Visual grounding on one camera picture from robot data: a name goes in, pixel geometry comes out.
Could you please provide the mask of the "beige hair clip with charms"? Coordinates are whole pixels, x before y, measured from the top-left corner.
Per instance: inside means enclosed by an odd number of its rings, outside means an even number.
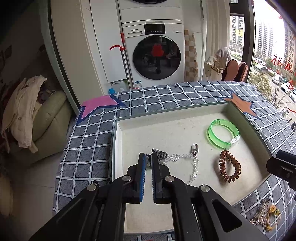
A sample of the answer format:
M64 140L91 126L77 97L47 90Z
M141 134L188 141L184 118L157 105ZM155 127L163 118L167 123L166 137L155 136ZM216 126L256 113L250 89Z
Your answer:
M270 198L267 197L262 199L256 210L255 216L250 220L252 225L262 225L266 221L266 213L268 211L268 205L270 203Z

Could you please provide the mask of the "teal jewelry tray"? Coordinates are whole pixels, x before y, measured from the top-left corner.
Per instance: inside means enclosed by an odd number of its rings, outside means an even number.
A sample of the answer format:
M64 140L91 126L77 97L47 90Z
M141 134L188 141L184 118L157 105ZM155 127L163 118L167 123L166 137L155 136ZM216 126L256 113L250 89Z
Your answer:
M242 172L235 182L224 182L219 175L221 148L210 143L207 129L216 119L232 122L240 132L240 140L229 152L241 164ZM232 102L189 106L145 114L115 121L112 147L112 179L127 173L137 164L140 153L158 149L186 155L197 144L198 175L192 186L207 184L234 205L254 192L270 175L266 162L271 153L251 122ZM170 174L187 183L193 173L192 159L168 161ZM141 204L128 204L125 234L143 235L173 230L170 204L156 205L152 197L152 171L145 173L144 199Z

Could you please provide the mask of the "green translucent bangle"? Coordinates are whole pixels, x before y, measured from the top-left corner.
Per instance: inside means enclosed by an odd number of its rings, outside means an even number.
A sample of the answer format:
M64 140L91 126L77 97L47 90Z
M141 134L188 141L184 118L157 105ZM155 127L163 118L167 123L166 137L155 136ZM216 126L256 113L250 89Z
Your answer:
M225 119L216 119L207 129L210 142L224 150L229 150L240 140L240 132L236 126Z

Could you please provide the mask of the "detergent bottle blue cap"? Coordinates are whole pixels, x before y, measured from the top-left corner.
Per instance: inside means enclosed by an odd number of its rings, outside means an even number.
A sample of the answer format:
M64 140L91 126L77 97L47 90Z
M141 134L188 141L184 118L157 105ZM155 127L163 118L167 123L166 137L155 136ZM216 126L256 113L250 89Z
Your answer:
M111 83L111 88L108 90L108 94L116 94L129 89L127 80L119 80Z

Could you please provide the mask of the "green sofa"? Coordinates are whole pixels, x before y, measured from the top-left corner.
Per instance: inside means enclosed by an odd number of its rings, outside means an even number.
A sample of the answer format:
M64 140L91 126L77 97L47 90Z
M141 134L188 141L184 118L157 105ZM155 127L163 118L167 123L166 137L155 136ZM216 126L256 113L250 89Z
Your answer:
M33 143L37 151L18 147L10 137L10 157L17 163L29 166L41 159L62 152L66 145L72 108L62 90L55 91L43 103L33 122Z

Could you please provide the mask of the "brown chair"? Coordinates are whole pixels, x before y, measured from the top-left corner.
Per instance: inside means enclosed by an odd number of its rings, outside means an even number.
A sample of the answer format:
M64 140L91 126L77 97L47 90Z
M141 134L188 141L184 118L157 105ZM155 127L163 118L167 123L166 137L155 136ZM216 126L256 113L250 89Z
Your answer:
M248 72L248 65L245 62L241 62L238 65L238 72L233 81L243 82Z
M227 63L227 65L222 73L221 80L222 81L233 81L238 73L238 68L239 68L238 62L235 59L231 59Z

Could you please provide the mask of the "checkered hanging towel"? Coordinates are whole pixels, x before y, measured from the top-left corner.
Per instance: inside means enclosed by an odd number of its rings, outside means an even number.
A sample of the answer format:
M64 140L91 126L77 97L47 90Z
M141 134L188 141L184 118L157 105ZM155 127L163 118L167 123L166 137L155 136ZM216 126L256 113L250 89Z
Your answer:
M198 61L194 33L185 29L185 82L198 81Z

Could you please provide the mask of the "white cloth on chair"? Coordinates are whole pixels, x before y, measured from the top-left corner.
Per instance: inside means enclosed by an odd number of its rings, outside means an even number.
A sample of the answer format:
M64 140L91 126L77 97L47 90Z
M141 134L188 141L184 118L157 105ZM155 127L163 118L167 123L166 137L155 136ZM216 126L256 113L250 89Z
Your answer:
M211 55L204 66L206 79L210 81L221 80L222 73L231 59L231 50L227 47L222 47L214 55Z

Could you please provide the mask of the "white washing machine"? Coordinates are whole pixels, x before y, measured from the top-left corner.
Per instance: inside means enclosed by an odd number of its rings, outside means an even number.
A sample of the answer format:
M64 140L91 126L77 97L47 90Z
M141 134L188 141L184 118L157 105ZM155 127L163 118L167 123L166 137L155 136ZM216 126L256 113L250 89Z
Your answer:
M134 21L122 28L134 89L185 80L183 21Z

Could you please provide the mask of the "cream jacket on sofa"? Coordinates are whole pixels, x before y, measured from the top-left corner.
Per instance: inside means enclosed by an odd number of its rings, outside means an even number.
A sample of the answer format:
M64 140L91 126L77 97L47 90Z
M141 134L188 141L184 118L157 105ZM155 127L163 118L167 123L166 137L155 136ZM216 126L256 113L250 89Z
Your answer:
M38 151L32 140L34 118L41 107L36 104L40 87L47 79L40 75L24 78L13 91L3 114L1 136L5 139L6 150L10 145L7 131L17 140L18 146L28 148L32 153Z

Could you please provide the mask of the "white cabinet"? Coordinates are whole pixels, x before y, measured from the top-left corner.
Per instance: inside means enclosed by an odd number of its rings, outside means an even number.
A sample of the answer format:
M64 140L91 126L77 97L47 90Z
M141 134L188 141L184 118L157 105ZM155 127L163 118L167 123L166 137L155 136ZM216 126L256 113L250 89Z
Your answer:
M100 62L109 83L126 79L116 1L81 1L90 11Z

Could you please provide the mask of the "white dryer on top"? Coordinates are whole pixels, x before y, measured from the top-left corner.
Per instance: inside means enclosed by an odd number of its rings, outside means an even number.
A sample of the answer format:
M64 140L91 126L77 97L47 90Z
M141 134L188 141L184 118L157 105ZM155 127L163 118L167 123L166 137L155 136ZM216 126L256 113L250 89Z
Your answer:
M182 20L180 1L118 1L122 23L146 20Z

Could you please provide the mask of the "red handled mop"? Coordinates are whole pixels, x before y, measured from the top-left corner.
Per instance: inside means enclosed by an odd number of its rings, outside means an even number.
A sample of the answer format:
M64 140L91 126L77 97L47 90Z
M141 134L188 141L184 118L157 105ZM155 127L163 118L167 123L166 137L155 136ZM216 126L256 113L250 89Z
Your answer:
M118 48L120 50L123 66L125 69L126 80L128 82L128 87L130 89L134 89L134 83L133 83L133 79L132 79L130 65L128 62L128 56L127 56L127 51L126 51L126 46L125 46L125 36L124 36L123 31L120 32L120 38L121 38L121 45L118 45L118 44L112 45L109 48L109 51L112 51L112 49L114 49L114 48Z

